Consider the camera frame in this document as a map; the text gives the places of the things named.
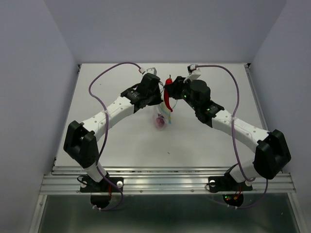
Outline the red chili pepper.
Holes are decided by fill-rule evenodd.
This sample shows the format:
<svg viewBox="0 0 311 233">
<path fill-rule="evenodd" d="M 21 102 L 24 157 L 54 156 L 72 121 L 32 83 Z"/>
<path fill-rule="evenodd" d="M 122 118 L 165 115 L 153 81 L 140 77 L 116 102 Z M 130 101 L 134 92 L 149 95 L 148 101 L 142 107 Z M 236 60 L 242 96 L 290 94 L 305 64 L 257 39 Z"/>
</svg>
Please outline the red chili pepper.
<svg viewBox="0 0 311 233">
<path fill-rule="evenodd" d="M 173 81 L 171 79 L 171 75 L 169 75 L 168 79 L 165 81 L 165 85 L 164 85 L 164 103 L 165 103 L 165 106 L 167 107 L 167 109 L 170 111 L 170 112 L 173 112 L 173 109 L 172 107 L 170 106 L 170 96 L 169 96 L 169 93 L 167 91 L 167 88 L 166 86 L 167 85 L 170 85 L 172 84 Z"/>
</svg>

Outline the purple onion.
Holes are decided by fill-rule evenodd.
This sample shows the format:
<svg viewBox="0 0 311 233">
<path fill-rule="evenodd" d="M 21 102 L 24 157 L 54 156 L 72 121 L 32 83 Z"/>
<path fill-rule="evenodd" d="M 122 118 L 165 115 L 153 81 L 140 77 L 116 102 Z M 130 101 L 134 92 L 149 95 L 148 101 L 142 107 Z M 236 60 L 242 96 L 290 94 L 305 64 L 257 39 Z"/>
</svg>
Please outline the purple onion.
<svg viewBox="0 0 311 233">
<path fill-rule="evenodd" d="M 155 119 L 155 126 L 156 126 L 157 128 L 161 129 L 161 128 L 165 127 L 165 125 L 166 125 L 165 118 L 163 118 L 163 117 L 157 117 L 157 118 Z"/>
</svg>

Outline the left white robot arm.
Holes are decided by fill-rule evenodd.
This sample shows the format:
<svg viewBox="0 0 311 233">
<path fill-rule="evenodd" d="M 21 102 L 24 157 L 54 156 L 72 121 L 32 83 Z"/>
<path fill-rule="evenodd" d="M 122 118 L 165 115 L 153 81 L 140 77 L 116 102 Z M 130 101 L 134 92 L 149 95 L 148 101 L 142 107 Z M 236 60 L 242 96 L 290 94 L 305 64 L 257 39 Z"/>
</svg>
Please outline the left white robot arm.
<svg viewBox="0 0 311 233">
<path fill-rule="evenodd" d="M 123 91 L 103 111 L 81 123 L 74 120 L 69 124 L 64 151 L 85 170 L 97 191 L 104 191 L 108 187 L 107 172 L 99 162 L 97 142 L 124 118 L 146 106 L 160 104 L 159 83 L 160 78 L 155 74 L 145 73 L 140 83 Z"/>
</svg>

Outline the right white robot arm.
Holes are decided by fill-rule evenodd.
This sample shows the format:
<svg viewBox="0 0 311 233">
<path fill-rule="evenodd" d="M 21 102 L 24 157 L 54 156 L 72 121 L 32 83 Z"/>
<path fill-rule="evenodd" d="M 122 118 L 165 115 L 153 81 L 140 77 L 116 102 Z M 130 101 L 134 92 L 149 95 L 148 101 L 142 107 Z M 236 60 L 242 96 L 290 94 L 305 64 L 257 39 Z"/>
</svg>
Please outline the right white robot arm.
<svg viewBox="0 0 311 233">
<path fill-rule="evenodd" d="M 254 159 L 247 162 L 237 160 L 237 165 L 224 176 L 226 188 L 235 189 L 247 179 L 257 177 L 271 180 L 290 162 L 290 151 L 281 131 L 269 132 L 234 117 L 211 100 L 210 88 L 205 81 L 191 81 L 181 76 L 175 80 L 168 78 L 164 86 L 167 107 L 170 106 L 169 98 L 184 100 L 200 122 L 228 134 L 233 144 L 239 141 L 255 154 Z"/>
</svg>

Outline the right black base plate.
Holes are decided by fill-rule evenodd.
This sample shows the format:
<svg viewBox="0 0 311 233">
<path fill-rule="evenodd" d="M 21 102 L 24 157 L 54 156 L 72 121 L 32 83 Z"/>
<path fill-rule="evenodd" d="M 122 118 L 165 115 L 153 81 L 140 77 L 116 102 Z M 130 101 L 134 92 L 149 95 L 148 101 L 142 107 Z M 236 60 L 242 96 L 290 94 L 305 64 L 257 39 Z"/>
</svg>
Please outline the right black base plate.
<svg viewBox="0 0 311 233">
<path fill-rule="evenodd" d="M 211 193 L 217 192 L 235 192 L 235 191 L 252 191 L 252 186 L 245 183 L 238 183 L 230 176 L 210 176 L 206 184 L 206 189 Z"/>
</svg>

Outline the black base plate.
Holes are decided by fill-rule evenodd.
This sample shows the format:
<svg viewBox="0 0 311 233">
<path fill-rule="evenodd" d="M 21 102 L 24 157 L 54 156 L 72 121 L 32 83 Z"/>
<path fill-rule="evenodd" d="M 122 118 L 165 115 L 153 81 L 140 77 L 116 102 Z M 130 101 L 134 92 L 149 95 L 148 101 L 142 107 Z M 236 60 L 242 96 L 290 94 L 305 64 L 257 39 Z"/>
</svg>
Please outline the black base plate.
<svg viewBox="0 0 311 233">
<path fill-rule="evenodd" d="M 108 181 L 102 179 L 99 183 L 92 180 L 88 175 L 77 177 L 80 183 L 81 193 L 113 193 L 123 191 L 123 177 L 108 177 Z"/>
<path fill-rule="evenodd" d="M 245 183 L 238 183 L 230 176 L 210 176 L 206 184 L 206 189 L 211 193 L 217 192 L 235 192 L 235 191 L 252 191 L 252 186 Z"/>
</svg>

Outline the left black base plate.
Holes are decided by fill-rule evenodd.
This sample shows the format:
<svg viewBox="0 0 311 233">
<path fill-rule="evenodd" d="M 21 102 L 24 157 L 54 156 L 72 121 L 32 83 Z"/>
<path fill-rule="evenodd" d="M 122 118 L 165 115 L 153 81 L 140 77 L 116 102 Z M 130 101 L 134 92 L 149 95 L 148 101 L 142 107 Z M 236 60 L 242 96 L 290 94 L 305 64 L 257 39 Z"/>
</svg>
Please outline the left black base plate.
<svg viewBox="0 0 311 233">
<path fill-rule="evenodd" d="M 113 193 L 123 191 L 123 177 L 108 177 L 108 181 L 102 179 L 99 183 L 92 180 L 88 175 L 77 177 L 80 183 L 81 193 Z"/>
</svg>

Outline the aluminium rail frame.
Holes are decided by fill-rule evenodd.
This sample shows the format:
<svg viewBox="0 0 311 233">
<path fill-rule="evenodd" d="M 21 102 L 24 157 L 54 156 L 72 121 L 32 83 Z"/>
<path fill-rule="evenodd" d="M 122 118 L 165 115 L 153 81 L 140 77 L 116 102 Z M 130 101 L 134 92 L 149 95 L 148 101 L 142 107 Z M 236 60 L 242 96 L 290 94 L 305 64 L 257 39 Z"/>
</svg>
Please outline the aluminium rail frame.
<svg viewBox="0 0 311 233">
<path fill-rule="evenodd" d="M 54 167 L 44 176 L 30 231 L 33 233 L 307 233 L 290 173 L 284 168 L 271 180 L 243 183 L 252 191 L 211 193 L 208 177 L 227 176 L 254 159 L 243 143 L 200 122 L 184 101 L 170 98 L 172 124 L 157 130 L 154 106 L 124 118 L 97 142 L 108 177 L 123 177 L 123 191 L 81 193 L 77 177 L 85 170 L 64 151 L 68 126 L 81 123 L 112 104 L 121 92 L 141 82 L 136 70 L 121 66 L 102 76 L 106 64 L 83 64 L 69 108 Z M 165 81 L 186 78 L 184 64 L 155 67 L 164 102 Z M 211 100 L 234 117 L 267 128 L 245 65 L 199 66 Z"/>
</svg>

